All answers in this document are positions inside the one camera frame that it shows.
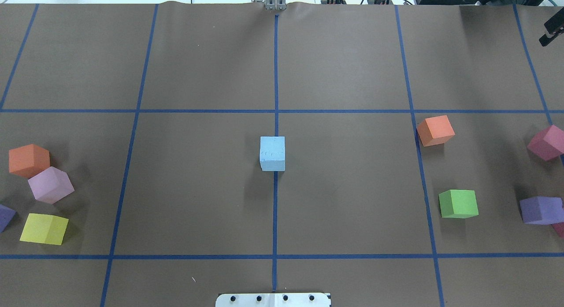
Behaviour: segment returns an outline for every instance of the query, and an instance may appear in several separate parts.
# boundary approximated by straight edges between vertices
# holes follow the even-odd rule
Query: lavender cube
[[[28,181],[38,201],[54,204],[74,191],[67,173],[50,167]]]
[[[8,223],[14,218],[16,210],[12,210],[6,206],[0,205],[0,232],[8,226]]]
[[[523,222],[530,225],[551,225],[564,222],[562,199],[558,197],[532,197],[519,201]]]

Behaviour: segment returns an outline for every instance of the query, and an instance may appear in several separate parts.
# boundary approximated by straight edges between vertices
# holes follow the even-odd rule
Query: pink cube
[[[559,237],[564,237],[564,222],[555,223],[552,225],[552,227]]]
[[[545,161],[564,154],[564,131],[554,125],[538,132],[527,148]]]
[[[28,180],[38,201],[54,204],[74,191],[67,173],[50,167]]]

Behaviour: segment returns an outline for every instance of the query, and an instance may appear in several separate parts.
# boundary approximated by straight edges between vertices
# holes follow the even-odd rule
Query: yellow cube
[[[69,219],[30,213],[20,241],[61,245]]]

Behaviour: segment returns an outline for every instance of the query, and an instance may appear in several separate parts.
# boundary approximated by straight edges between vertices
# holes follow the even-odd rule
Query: light blue cube
[[[286,138],[260,137],[260,168],[263,172],[286,170]]]

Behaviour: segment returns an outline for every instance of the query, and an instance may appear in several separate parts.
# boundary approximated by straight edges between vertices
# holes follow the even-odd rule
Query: magenta cube
[[[564,222],[562,199],[558,197],[532,197],[519,201],[523,222],[530,225],[551,225]]]
[[[552,227],[559,237],[564,237],[564,222],[554,223]]]
[[[554,125],[538,132],[527,148],[545,161],[564,154],[564,131]]]
[[[74,191],[67,173],[50,167],[28,180],[38,201],[54,204]]]
[[[12,218],[14,218],[15,214],[16,210],[12,210],[4,205],[0,205],[0,232],[6,229],[8,223],[12,221]]]

